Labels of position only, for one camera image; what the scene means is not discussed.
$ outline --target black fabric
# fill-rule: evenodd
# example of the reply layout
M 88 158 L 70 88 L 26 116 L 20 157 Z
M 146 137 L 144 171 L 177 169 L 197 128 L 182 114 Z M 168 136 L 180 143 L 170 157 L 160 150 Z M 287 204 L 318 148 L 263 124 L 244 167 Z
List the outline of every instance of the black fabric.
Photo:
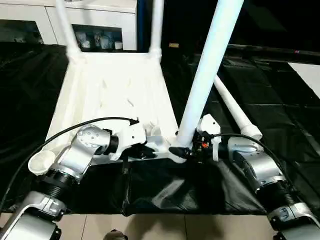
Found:
M 67 68 L 59 46 L 0 44 L 0 195 L 17 165 L 41 143 L 48 131 Z M 197 67 L 171 52 L 163 53 L 162 69 L 178 123 Z M 224 59 L 219 75 L 254 124 L 263 140 L 282 160 L 285 174 L 317 211 L 320 200 L 299 171 L 320 192 L 320 100 L 286 63 Z M 214 89 L 203 114 L 211 113 L 223 133 L 239 130 Z M 10 191 L 10 212 L 33 184 L 27 166 Z M 169 159 L 90 167 L 74 194 L 73 213 L 130 215 L 134 213 L 256 214 L 265 210 L 228 162 L 177 164 Z
M 45 140 L 67 65 L 64 47 L 0 44 L 0 196 L 21 161 Z M 23 199 L 32 179 L 24 168 L 6 208 Z
M 162 49 L 168 49 L 170 43 L 175 43 L 188 56 L 201 53 L 217 2 L 165 0 Z M 259 46 L 260 50 L 280 48 L 297 50 L 298 53 L 319 53 L 319 36 L 314 31 L 317 18 L 318 3 L 315 1 L 245 0 L 229 42 L 243 47 Z

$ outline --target red component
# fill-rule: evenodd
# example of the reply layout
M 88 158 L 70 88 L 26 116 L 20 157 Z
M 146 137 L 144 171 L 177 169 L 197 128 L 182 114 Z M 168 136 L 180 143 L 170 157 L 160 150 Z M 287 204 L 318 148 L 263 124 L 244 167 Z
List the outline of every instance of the red component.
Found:
M 209 143 L 208 142 L 203 142 L 201 145 L 202 145 L 202 147 L 204 149 L 207 149 L 209 147 Z

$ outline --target glass cabinet door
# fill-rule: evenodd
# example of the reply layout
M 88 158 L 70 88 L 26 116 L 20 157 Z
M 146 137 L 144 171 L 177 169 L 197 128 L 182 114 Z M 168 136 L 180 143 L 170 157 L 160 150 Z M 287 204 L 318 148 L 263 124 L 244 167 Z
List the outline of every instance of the glass cabinet door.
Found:
M 35 21 L 0 19 L 0 42 L 43 44 Z
M 83 52 L 122 50 L 121 28 L 72 24 L 75 38 Z
M 0 4 L 0 42 L 57 44 L 46 8 Z

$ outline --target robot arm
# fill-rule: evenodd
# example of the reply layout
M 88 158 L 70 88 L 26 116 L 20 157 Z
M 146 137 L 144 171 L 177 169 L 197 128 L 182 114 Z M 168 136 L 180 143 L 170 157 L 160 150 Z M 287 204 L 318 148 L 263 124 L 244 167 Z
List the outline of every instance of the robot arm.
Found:
M 141 123 L 111 135 L 95 125 L 80 128 L 71 144 L 62 150 L 46 174 L 39 176 L 38 188 L 31 191 L 7 221 L 0 240 L 58 240 L 61 230 L 53 221 L 64 215 L 73 189 L 91 165 L 93 156 L 107 152 L 118 159 L 134 144 L 144 143 L 146 133 Z
M 277 240 L 320 239 L 320 222 L 292 186 L 275 161 L 261 146 L 245 138 L 228 140 L 229 160 L 245 176 L 267 211 Z

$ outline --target white pvc pipe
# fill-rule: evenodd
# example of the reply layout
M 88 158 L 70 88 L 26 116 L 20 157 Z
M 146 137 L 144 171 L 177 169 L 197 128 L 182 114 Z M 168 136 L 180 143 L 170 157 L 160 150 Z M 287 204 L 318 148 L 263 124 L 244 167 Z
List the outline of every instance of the white pvc pipe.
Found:
M 164 17 L 164 0 L 154 0 L 152 10 L 152 29 L 151 29 L 151 43 L 149 53 L 155 57 L 161 58 L 161 35 L 162 22 Z
M 67 43 L 67 54 L 68 57 L 71 57 L 74 54 L 79 54 L 81 52 L 78 47 L 75 32 L 68 20 L 67 11 L 65 7 L 64 0 L 56 0 L 55 1 L 56 11 L 58 13 L 58 17 L 60 20 L 60 25 L 64 33 L 64 37 Z
M 262 138 L 262 133 L 256 125 L 252 124 L 252 122 L 249 120 L 247 115 L 238 105 L 234 97 L 231 95 L 231 93 L 228 91 L 228 89 L 218 76 L 215 76 L 214 86 L 218 90 L 225 105 L 229 109 L 241 133 L 249 137 L 252 137 L 256 140 L 260 140 Z
M 190 147 L 244 0 L 219 0 L 185 106 L 177 142 Z

